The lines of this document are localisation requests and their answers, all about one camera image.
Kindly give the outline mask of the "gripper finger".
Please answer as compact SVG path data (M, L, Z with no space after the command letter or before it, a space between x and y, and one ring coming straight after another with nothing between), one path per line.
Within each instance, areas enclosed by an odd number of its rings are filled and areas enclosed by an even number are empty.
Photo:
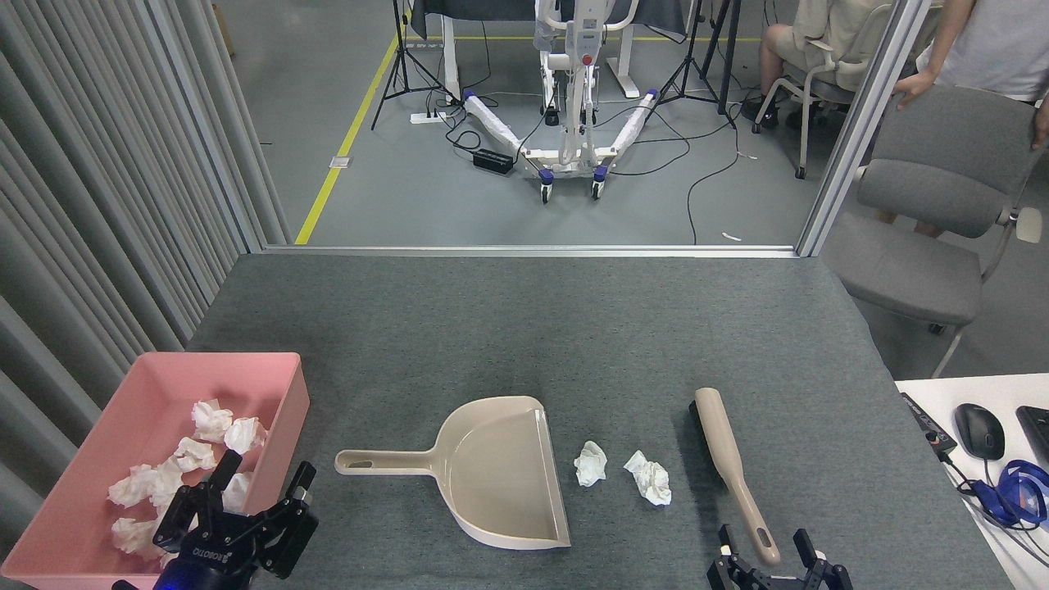
M792 538L797 553L806 568L805 578L799 583L799 589L853 589L853 583L847 568L840 564L829 563L825 553L817 551L805 528L798 528Z
M728 525L720 526L718 539L720 554L709 567L712 589L771 589L768 575L738 556Z

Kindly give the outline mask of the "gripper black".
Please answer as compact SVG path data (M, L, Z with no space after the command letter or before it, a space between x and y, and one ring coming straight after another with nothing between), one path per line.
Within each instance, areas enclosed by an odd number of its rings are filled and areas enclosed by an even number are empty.
M260 567L278 580L292 574L319 525L311 511L311 482L317 470L302 461L284 499L263 519L222 515L226 487L242 459L226 451L212 473L176 490L152 542L179 554L162 568L157 589L247 589ZM194 519L202 533L190 529Z

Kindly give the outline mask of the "person's right hand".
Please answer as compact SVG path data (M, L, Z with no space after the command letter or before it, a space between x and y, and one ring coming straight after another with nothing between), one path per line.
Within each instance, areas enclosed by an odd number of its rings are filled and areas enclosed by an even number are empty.
M894 87L892 87L892 96L900 96L897 109L902 111L914 98L929 91L938 77L939 72L936 70L923 70L909 75L909 77L904 79L899 79Z

